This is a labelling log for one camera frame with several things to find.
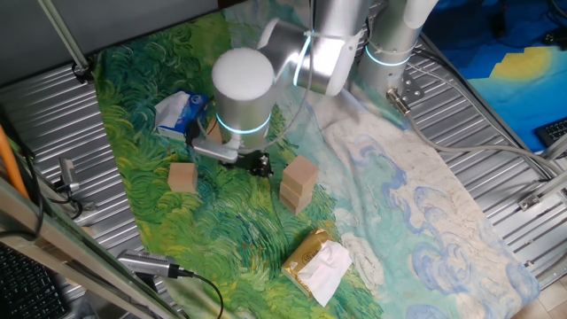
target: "tissue box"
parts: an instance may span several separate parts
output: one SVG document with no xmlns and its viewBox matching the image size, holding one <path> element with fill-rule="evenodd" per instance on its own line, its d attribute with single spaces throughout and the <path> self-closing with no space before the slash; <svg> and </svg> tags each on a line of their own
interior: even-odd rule
<svg viewBox="0 0 567 319">
<path fill-rule="evenodd" d="M 335 294 L 353 261 L 349 252 L 325 230 L 314 230 L 283 264 L 282 273 L 321 306 Z"/>
<path fill-rule="evenodd" d="M 308 297 L 313 297 L 313 295 L 309 288 L 301 282 L 298 273 L 319 253 L 327 240 L 333 240 L 333 238 L 325 230 L 313 230 L 282 265 L 283 275 L 288 277 Z"/>
<path fill-rule="evenodd" d="M 179 141 L 185 141 L 188 124 L 201 114 L 208 97 L 193 92 L 179 91 L 166 97 L 156 106 L 155 127 L 159 134 Z"/>
</svg>

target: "black keyboard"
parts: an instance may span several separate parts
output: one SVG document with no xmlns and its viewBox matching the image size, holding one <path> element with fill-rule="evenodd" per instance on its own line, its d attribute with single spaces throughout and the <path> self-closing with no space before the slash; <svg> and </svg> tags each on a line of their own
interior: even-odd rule
<svg viewBox="0 0 567 319">
<path fill-rule="evenodd" d="M 54 275 L 44 265 L 0 244 L 0 310 L 2 318 L 59 319 L 68 306 Z"/>
<path fill-rule="evenodd" d="M 545 147 L 551 146 L 567 133 L 567 119 L 555 121 L 535 129 L 535 135 Z"/>
</svg>

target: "metal grating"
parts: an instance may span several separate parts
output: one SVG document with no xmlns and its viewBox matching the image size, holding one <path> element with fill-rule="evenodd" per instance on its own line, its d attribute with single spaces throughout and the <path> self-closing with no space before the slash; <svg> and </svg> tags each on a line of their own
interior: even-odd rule
<svg viewBox="0 0 567 319">
<path fill-rule="evenodd" d="M 459 85 L 452 74 L 432 60 L 414 55 L 410 63 Z M 499 127 L 490 113 L 482 113 L 483 108 L 490 112 L 489 107 L 471 105 L 443 81 L 411 67 L 408 71 L 425 92 L 423 100 L 410 106 L 412 114 L 433 142 L 455 147 L 511 144 L 502 134 L 507 128 Z M 469 92 L 466 94 L 476 101 Z M 496 123 L 498 130 L 488 119 Z M 544 183 L 543 177 L 524 158 L 500 151 L 440 152 L 439 155 L 483 209 L 496 233 L 538 278 L 542 288 L 565 273 L 564 262 L 555 273 L 547 270 L 567 253 L 567 206 L 554 195 L 522 211 L 517 203 Z"/>
<path fill-rule="evenodd" d="M 35 153 L 35 166 L 49 181 L 59 179 L 58 158 L 73 159 L 81 189 L 80 201 L 97 209 L 76 222 L 89 227 L 96 241 L 116 256 L 124 249 L 143 250 L 134 215 L 106 137 L 94 85 L 80 84 L 70 66 L 0 89 L 0 104 L 24 142 Z M 59 278 L 75 311 L 85 291 Z M 161 297 L 180 308 L 156 279 Z M 67 317 L 73 318 L 74 311 Z"/>
</svg>

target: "table surface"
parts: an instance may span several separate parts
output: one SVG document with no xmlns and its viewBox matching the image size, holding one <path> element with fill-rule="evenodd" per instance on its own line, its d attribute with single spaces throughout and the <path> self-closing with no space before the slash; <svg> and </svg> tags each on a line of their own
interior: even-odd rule
<svg viewBox="0 0 567 319">
<path fill-rule="evenodd" d="M 146 249 L 215 282 L 238 317 L 505 318 L 537 298 L 535 278 L 496 236 L 439 155 L 354 75 L 352 97 L 310 94 L 295 128 L 269 148 L 275 176 L 227 170 L 153 131 L 153 107 L 179 89 L 212 95 L 214 61 L 254 47 L 271 18 L 305 21 L 301 1 L 256 1 L 104 51 L 97 99 Z M 278 100 L 269 138 L 299 109 L 304 90 Z M 297 155 L 320 169 L 311 205 L 293 216 L 279 202 L 282 171 Z M 169 164 L 198 165 L 198 194 L 173 193 Z M 325 308 L 281 275 L 314 228 L 350 252 Z M 168 280 L 193 317 L 215 317 L 215 293 Z"/>
</svg>

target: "wooden rectangular block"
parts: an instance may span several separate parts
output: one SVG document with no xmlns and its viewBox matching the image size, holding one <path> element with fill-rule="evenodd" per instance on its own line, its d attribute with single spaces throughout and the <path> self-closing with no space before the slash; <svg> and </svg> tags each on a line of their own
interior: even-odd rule
<svg viewBox="0 0 567 319">
<path fill-rule="evenodd" d="M 167 184 L 173 192 L 197 193 L 197 167 L 193 163 L 171 163 Z"/>
<path fill-rule="evenodd" d="M 313 193 L 305 194 L 303 197 L 301 197 L 299 204 L 297 206 L 294 206 L 290 202 L 290 200 L 284 197 L 284 195 L 282 195 L 282 193 L 280 192 L 280 201 L 284 206 L 287 207 L 287 209 L 289 209 L 295 215 L 301 213 L 301 211 L 304 210 L 305 207 L 307 207 L 307 205 L 311 203 L 312 199 L 313 199 Z"/>
<path fill-rule="evenodd" d="M 299 155 L 283 170 L 282 183 L 294 193 L 303 196 L 313 191 L 318 177 L 319 168 Z"/>
<path fill-rule="evenodd" d="M 218 144 L 222 144 L 221 129 L 219 128 L 218 120 L 214 119 L 209 123 L 208 128 L 206 128 L 208 133 L 207 137 L 212 139 Z"/>
<path fill-rule="evenodd" d="M 280 194 L 284 196 L 285 199 L 287 199 L 294 207 L 299 206 L 299 202 L 302 200 L 301 195 L 296 194 L 294 191 L 291 190 L 291 188 L 289 188 L 284 183 L 280 183 Z"/>
</svg>

